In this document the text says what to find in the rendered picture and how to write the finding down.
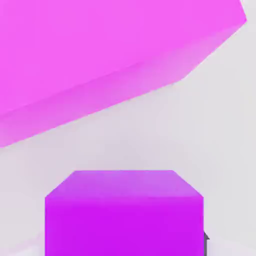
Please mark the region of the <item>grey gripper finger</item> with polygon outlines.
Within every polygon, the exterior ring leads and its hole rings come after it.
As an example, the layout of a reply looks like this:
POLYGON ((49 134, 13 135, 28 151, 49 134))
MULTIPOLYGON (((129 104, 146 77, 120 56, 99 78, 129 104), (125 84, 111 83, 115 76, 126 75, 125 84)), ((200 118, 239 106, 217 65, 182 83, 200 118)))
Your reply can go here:
POLYGON ((204 254, 203 256, 208 256, 208 240, 210 238, 208 237, 208 235, 204 232, 204 254))

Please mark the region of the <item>small purple cube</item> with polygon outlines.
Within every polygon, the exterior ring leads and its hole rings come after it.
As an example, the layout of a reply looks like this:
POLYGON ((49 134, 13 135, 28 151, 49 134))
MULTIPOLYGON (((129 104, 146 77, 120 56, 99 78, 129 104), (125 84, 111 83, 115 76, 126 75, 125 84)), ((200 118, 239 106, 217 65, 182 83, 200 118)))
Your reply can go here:
POLYGON ((81 170, 45 197, 45 256, 204 256, 204 198, 172 170, 81 170))

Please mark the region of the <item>large pink box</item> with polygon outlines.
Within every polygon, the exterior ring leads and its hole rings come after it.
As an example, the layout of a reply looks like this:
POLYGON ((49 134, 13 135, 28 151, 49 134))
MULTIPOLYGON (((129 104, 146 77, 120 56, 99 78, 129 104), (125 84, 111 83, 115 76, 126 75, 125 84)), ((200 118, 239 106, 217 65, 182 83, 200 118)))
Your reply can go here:
POLYGON ((240 0, 0 0, 0 148, 187 76, 240 0))

